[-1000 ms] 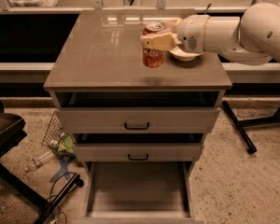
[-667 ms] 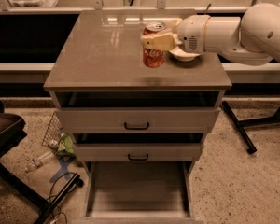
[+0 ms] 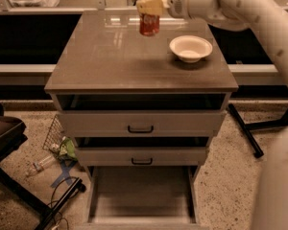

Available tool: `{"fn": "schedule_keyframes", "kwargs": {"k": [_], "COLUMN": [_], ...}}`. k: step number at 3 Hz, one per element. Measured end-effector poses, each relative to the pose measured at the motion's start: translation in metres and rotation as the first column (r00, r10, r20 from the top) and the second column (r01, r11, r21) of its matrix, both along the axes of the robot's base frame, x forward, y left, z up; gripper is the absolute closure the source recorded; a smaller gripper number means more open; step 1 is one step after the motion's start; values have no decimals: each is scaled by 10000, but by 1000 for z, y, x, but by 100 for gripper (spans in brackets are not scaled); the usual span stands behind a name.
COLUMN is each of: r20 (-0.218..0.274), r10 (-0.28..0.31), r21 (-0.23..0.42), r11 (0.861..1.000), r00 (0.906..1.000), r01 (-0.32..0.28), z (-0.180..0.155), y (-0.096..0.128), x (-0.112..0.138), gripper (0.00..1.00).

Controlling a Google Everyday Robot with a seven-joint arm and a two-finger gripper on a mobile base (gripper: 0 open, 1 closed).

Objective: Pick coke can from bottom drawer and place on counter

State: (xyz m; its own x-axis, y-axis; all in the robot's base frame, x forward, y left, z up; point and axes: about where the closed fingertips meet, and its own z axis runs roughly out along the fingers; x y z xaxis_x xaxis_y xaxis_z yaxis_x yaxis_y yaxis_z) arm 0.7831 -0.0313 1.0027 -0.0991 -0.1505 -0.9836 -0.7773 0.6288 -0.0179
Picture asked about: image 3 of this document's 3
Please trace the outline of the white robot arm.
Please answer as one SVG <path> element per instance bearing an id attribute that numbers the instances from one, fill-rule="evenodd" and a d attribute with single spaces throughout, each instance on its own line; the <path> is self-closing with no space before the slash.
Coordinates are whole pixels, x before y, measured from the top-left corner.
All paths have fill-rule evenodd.
<path id="1" fill-rule="evenodd" d="M 275 0 L 138 0 L 139 12 L 200 17 L 230 31 L 251 29 L 288 87 L 288 12 Z M 268 150 L 259 177 L 251 230 L 288 230 L 288 127 Z"/>

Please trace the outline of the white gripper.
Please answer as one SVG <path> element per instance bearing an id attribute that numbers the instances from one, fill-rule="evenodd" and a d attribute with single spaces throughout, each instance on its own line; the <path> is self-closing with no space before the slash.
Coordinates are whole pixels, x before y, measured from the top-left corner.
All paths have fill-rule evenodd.
<path id="1" fill-rule="evenodd" d="M 138 0 L 137 10 L 143 14 L 161 16 L 167 11 L 174 18 L 200 17 L 199 0 Z"/>

